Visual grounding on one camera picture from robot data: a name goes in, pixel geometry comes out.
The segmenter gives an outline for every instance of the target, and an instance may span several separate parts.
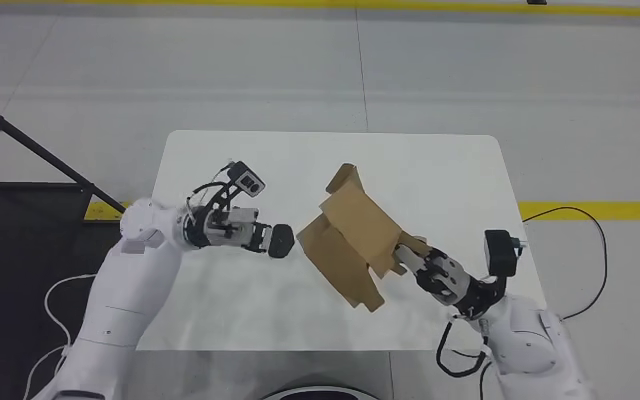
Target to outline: white tabletop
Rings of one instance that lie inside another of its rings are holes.
[[[498,142],[490,136],[302,132],[173,132],[153,197],[184,202],[229,159],[266,182],[256,198],[260,220],[299,232],[319,213],[324,188],[343,162],[358,166],[364,188],[400,226],[486,275],[485,229],[526,240]],[[379,280],[386,303],[353,309],[298,244],[283,260],[234,248],[185,256],[175,285],[139,350],[433,350],[449,309],[423,292],[411,274]],[[507,290],[545,299],[529,249]],[[456,326],[452,347],[479,338]]]

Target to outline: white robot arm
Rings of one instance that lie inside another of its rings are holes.
[[[450,371],[440,360],[453,322],[445,329],[436,361],[453,377],[475,373],[486,356],[498,367],[498,381],[507,400],[593,400],[595,393],[582,372],[571,340],[557,315],[531,300],[505,294],[507,277],[515,275],[522,247],[506,231],[486,231],[492,282],[478,281],[442,251],[424,256],[400,245],[395,255],[416,277],[418,285],[440,303],[454,306],[484,339],[476,365]]]
[[[205,246],[237,246],[285,257],[294,239],[287,225],[256,222],[257,209],[231,208],[240,192],[254,197],[264,183],[242,162],[203,207],[163,208],[136,201],[123,215],[122,239],[109,251],[91,287],[85,318],[66,361],[34,399],[119,400],[138,341],[175,281],[182,255]]]

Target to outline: gray floor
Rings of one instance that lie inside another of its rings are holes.
[[[177,129],[490,134],[518,200],[637,200],[639,64],[630,19],[0,7],[2,115],[120,200],[151,193]],[[64,177],[0,136],[0,180]],[[604,228],[609,286],[567,326],[600,396],[631,399],[640,224]],[[551,307],[585,304],[602,274],[595,228],[528,232]],[[253,399],[325,381],[383,399],[478,396],[477,377],[453,381],[415,352],[141,353],[128,394]]]

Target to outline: brown cardboard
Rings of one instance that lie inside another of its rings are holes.
[[[373,312],[384,299],[368,268],[384,277],[389,270],[406,272],[393,252],[398,243],[426,255],[431,248],[407,234],[364,192],[358,170],[343,164],[326,191],[331,196],[322,214],[297,236],[302,248],[333,287],[356,307],[360,303]]]

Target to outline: black stand pole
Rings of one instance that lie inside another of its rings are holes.
[[[35,140],[31,139],[20,129],[11,125],[1,115],[0,115],[0,130],[4,131],[7,135],[17,140],[24,147],[31,150],[32,152],[40,156],[40,158],[42,158],[49,164],[53,165],[54,167],[56,167],[60,172],[67,175],[69,178],[73,179],[74,181],[78,182],[85,189],[91,191],[91,193],[98,196],[105,203],[109,204],[111,207],[113,207],[117,211],[124,213],[125,208],[122,204],[118,203],[113,199],[113,197],[109,196],[108,194],[100,190],[98,187],[96,187],[93,183],[89,182],[84,176],[77,173],[73,168],[65,164],[61,159],[51,154],[49,150],[40,146]]]

